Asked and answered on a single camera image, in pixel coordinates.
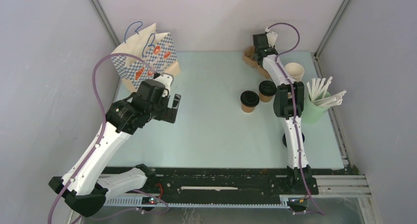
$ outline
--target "table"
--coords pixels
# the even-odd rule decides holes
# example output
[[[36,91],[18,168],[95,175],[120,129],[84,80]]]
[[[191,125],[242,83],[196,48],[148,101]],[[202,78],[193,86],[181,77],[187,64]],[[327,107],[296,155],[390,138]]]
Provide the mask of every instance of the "table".
[[[285,168],[284,132],[273,112],[273,101],[260,102],[250,114],[240,108],[240,94],[258,92],[259,83],[265,80],[241,57],[242,52],[178,53],[181,73],[171,89],[172,95],[182,95],[177,121],[147,123],[107,166]],[[317,77],[309,52],[291,52],[281,60],[304,67],[304,84]],[[122,84],[117,100],[129,94]],[[344,168],[327,113],[314,125],[302,123],[301,129],[312,168]]]

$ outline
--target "blue rope handle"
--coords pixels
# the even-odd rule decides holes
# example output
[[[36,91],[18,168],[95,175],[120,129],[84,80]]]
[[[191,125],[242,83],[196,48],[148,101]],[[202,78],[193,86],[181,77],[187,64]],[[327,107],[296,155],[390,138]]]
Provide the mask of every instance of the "blue rope handle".
[[[143,22],[142,22],[142,21],[135,21],[135,22],[133,22],[132,24],[130,24],[130,26],[129,26],[129,27],[127,27],[126,32],[124,33],[124,43],[126,43],[126,35],[127,35],[127,31],[129,30],[129,28],[130,28],[133,24],[136,24],[136,23],[139,23],[139,22],[141,23],[141,25],[140,25],[137,29],[135,29],[135,32],[139,34],[138,30],[139,30],[139,29],[143,26]]]
[[[152,43],[150,43],[149,45],[148,45],[148,43],[149,43],[149,40],[150,40],[150,37],[153,35],[153,40],[152,40]],[[142,57],[143,57],[143,53],[144,53],[144,51],[145,51],[145,48],[146,47],[155,47],[155,45],[153,44],[153,42],[155,41],[155,38],[156,38],[156,36],[155,36],[155,34],[154,33],[151,33],[150,35],[149,35],[149,38],[148,38],[148,40],[147,40],[147,42],[146,42],[146,44],[145,44],[145,46],[144,46],[144,48],[143,48],[143,50],[142,50]]]

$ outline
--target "gray wall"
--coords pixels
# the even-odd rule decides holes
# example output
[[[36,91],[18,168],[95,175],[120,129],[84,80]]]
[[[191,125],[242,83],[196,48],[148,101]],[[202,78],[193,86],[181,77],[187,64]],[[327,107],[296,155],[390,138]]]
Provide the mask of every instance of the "gray wall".
[[[134,21],[172,33],[177,51],[242,51],[275,22],[295,25],[298,50],[315,51],[343,0],[100,0],[119,40]],[[279,48],[294,46],[290,27],[274,27]]]
[[[415,223],[417,2],[353,0],[320,61],[384,223]]]
[[[96,62],[114,46],[89,0],[0,0],[0,223],[46,223],[65,173],[100,125],[91,88]],[[109,105],[117,73],[97,74]],[[69,209],[60,202],[54,223]]]

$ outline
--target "stacked cups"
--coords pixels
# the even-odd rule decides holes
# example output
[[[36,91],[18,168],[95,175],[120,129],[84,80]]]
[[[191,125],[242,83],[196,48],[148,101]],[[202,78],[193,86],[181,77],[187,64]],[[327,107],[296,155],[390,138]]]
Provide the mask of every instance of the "stacked cups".
[[[295,81],[301,82],[302,76],[304,75],[304,68],[300,64],[288,63],[284,68]]]

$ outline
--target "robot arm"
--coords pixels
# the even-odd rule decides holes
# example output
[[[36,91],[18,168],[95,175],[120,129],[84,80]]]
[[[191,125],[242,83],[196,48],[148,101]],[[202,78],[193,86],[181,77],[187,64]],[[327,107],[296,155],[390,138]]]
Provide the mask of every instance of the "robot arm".
[[[288,185],[294,193],[305,193],[300,170],[303,170],[306,183],[310,189],[314,187],[316,180],[312,177],[310,166],[308,165],[304,151],[304,137],[301,132],[301,113],[304,108],[304,85],[302,82],[295,82],[285,71],[280,59],[276,57],[278,52],[273,45],[275,40],[276,35],[271,35],[267,32],[253,35],[253,44],[255,46],[254,59],[270,74],[277,86],[273,109],[275,115],[281,118],[281,123],[284,126],[283,142],[288,149]],[[277,59],[281,67],[277,66],[275,59]],[[291,96],[290,84],[294,88],[296,115],[294,115],[293,99],[289,98]]]
[[[298,152],[298,141],[297,141],[297,133],[301,133],[301,115],[298,113],[296,115],[296,124],[294,124],[294,109],[292,104],[292,99],[288,98],[288,93],[291,92],[291,88],[289,87],[289,82],[287,78],[284,76],[283,72],[275,63],[276,55],[269,55],[263,59],[262,67],[267,70],[269,75],[271,76],[272,80],[274,81],[275,85],[277,86],[277,93],[276,98],[274,101],[274,111],[277,117],[281,118],[282,126],[284,127],[284,134],[285,134],[285,142],[288,149],[288,167],[291,169],[300,168],[299,167],[299,152]],[[301,101],[303,103],[304,100],[304,87],[302,83],[295,82],[294,79],[288,74],[287,77],[290,82],[293,84],[295,89],[295,97],[296,103],[300,104]],[[303,140],[300,140],[301,143],[301,167],[306,167],[308,165],[307,158],[304,152],[304,143]]]
[[[116,176],[101,179],[98,177],[114,153],[137,128],[143,128],[152,119],[175,122],[181,96],[175,94],[173,107],[168,108],[173,76],[155,75],[155,79],[142,82],[138,91],[128,98],[114,102],[106,113],[106,128],[100,143],[96,143],[99,136],[97,133],[78,162],[62,177],[53,177],[50,180],[49,186],[56,193],[59,193],[64,184],[71,180],[62,197],[71,209],[81,215],[92,216],[100,210],[106,199],[133,189],[140,189],[147,184],[150,187],[154,186],[149,182],[154,172],[143,164]],[[94,152],[77,176],[71,179],[74,171],[93,146],[95,146]]]

